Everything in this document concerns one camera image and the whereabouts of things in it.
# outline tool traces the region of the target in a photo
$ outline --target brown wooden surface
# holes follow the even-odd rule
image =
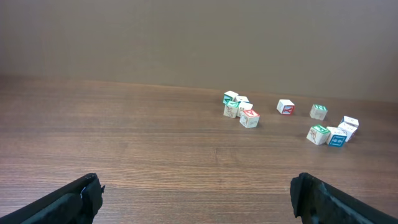
[[[309,172],[398,217],[397,104],[244,94],[255,129],[223,116],[219,90],[0,77],[0,216],[96,172],[95,223],[300,223],[290,180]],[[360,121],[343,148],[306,140],[343,115]]]

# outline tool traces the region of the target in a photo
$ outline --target beige wall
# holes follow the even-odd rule
[[[397,0],[1,0],[0,73],[398,101]]]

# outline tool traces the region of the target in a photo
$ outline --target small box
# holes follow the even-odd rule
[[[244,110],[239,122],[245,128],[255,128],[259,122],[260,115],[254,110]]]
[[[346,142],[347,135],[340,128],[326,127],[330,131],[330,135],[326,140],[329,146],[341,147]]]
[[[291,102],[290,100],[279,100],[276,109],[282,115],[292,115],[294,110],[294,103]]]
[[[226,105],[228,101],[234,101],[235,97],[237,97],[239,94],[233,92],[233,91],[228,91],[224,93],[224,98],[223,98],[223,103]]]
[[[349,116],[344,116],[343,119],[340,121],[340,124],[346,122],[349,125],[354,126],[355,128],[359,127],[359,121],[355,118],[350,118]]]
[[[239,104],[238,108],[239,108],[239,109],[238,109],[238,113],[237,113],[236,116],[240,117],[241,114],[242,114],[242,112],[243,112],[244,110],[251,110],[251,108],[253,108],[253,104],[251,104],[251,103],[246,103],[246,102],[241,102],[241,103]]]
[[[310,117],[312,119],[319,119],[319,120],[323,121],[323,119],[325,119],[325,116],[327,113],[328,113],[328,109],[326,109],[326,106],[312,105],[312,108],[310,111]]]
[[[235,97],[234,101],[238,102],[238,103],[240,103],[240,102],[250,103],[249,99],[247,97],[245,97],[245,96],[237,96],[237,97]]]
[[[338,128],[340,128],[341,130],[343,130],[343,132],[347,135],[346,138],[346,142],[348,142],[349,140],[351,140],[351,138],[354,136],[354,133],[357,130],[357,127],[352,126],[346,122],[342,122],[338,125]]]
[[[316,145],[321,145],[326,142],[330,135],[330,131],[321,125],[315,125],[310,128],[307,139]]]
[[[228,101],[228,103],[225,104],[224,116],[235,118],[236,114],[238,113],[238,105],[239,103],[237,102],[233,102],[231,100]]]

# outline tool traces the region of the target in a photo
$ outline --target block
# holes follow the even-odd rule
[[[224,98],[223,98],[223,103],[226,105],[228,101],[234,101],[235,97],[237,97],[239,94],[233,92],[233,91],[228,91],[224,93]]]
[[[350,118],[349,116],[344,116],[343,119],[340,121],[340,124],[346,122],[349,125],[354,126],[355,128],[359,127],[359,121],[355,118]]]
[[[250,103],[249,99],[247,97],[245,97],[245,96],[237,96],[237,97],[235,97],[234,101],[238,102],[238,103],[240,103],[240,102]]]
[[[325,119],[325,116],[327,113],[328,113],[328,109],[326,109],[326,106],[312,105],[312,108],[310,111],[310,117],[312,119],[318,119],[318,120],[323,121],[323,119]]]
[[[346,142],[347,135],[340,128],[326,127],[330,131],[330,135],[326,140],[329,146],[341,147]]]
[[[233,102],[231,100],[228,101],[228,103],[225,104],[224,116],[236,118],[236,114],[238,113],[238,105],[239,103],[237,102]]]
[[[236,116],[240,117],[241,114],[242,114],[242,112],[243,112],[244,110],[251,110],[251,108],[253,108],[253,104],[251,104],[251,103],[246,103],[246,102],[241,102],[241,103],[239,104],[238,108],[239,108],[239,109],[238,109],[238,113],[237,113]]]
[[[307,139],[316,145],[321,145],[326,142],[329,135],[330,131],[318,124],[310,128]]]
[[[255,128],[259,122],[260,115],[254,110],[244,110],[239,122],[245,128]]]
[[[292,103],[290,100],[279,100],[276,109],[282,115],[292,115],[294,110],[294,103]]]
[[[338,128],[340,128],[346,135],[346,142],[348,142],[349,140],[351,140],[351,138],[354,136],[354,133],[357,130],[357,127],[352,126],[346,122],[342,122],[338,125]]]

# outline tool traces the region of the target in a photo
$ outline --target blue cube face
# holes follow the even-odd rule
[[[346,142],[347,136],[338,136],[335,135],[331,138],[329,142],[329,146],[336,146],[336,147],[341,147],[344,145],[344,142]]]
[[[231,101],[232,100],[232,97],[230,97],[230,96],[227,96],[227,95],[224,95],[224,99],[223,99],[223,103],[224,104],[227,104],[229,101]]]

